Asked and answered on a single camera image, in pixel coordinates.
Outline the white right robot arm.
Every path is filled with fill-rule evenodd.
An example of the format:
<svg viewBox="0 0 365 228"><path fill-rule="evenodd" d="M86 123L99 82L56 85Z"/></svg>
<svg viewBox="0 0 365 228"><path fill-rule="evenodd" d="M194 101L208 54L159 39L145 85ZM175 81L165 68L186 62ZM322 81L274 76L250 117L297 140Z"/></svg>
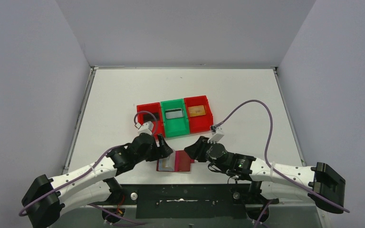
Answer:
<svg viewBox="0 0 365 228"><path fill-rule="evenodd" d="M326 163L304 167L271 164L261 158L229 152L224 145L210 143L204 136L184 150L192 160L215 166L216 173L254 182L256 185L248 190L253 202L300 199L313 201L330 213L348 212L344 207L346 180Z"/></svg>

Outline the red plastic bin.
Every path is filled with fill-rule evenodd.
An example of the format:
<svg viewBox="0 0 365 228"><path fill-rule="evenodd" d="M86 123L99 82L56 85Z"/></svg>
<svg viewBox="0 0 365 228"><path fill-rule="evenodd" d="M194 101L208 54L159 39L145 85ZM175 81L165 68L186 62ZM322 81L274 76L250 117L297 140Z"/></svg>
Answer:
<svg viewBox="0 0 365 228"><path fill-rule="evenodd" d="M138 123L144 124L146 122L151 122L154 125L152 132L156 139L157 134L161 134L163 137L166 137L160 102L140 104L136 107L136 110L139 113L136 117L136 121Z"/></svg>
<svg viewBox="0 0 365 228"><path fill-rule="evenodd" d="M207 96L186 97L184 104L188 114L190 133L209 131L213 125L213 115Z"/></svg>

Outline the green plastic bin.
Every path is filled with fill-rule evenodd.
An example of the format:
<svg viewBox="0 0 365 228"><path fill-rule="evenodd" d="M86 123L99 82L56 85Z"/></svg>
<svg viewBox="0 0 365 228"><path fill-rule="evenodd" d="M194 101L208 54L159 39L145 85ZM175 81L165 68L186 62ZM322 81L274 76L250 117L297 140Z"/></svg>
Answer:
<svg viewBox="0 0 365 228"><path fill-rule="evenodd" d="M161 101L165 137L172 138L190 133L189 121L183 99Z"/></svg>

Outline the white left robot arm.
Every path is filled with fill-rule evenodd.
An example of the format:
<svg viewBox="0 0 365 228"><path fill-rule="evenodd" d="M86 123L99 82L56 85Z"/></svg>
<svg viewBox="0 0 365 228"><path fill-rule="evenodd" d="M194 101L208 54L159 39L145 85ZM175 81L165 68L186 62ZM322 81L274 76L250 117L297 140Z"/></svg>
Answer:
<svg viewBox="0 0 365 228"><path fill-rule="evenodd" d="M92 202L115 203L122 195L122 190L114 185L116 176L132 170L142 161L167 158L173 152L161 134L141 133L132 142L109 148L87 166L51 178L45 174L36 177L21 200L23 208L19 216L27 216L34 228L47 228L65 210L88 204L87 193ZM102 195L92 188L98 182L107 184Z"/></svg>

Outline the red leather card holder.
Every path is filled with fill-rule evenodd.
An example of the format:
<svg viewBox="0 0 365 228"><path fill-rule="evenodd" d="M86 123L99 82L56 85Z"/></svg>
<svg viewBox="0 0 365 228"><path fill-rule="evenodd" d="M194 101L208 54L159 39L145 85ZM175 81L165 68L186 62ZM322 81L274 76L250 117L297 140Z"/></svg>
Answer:
<svg viewBox="0 0 365 228"><path fill-rule="evenodd" d="M175 158L174 172L190 172L191 165L195 162L184 150L174 151L169 157Z"/></svg>

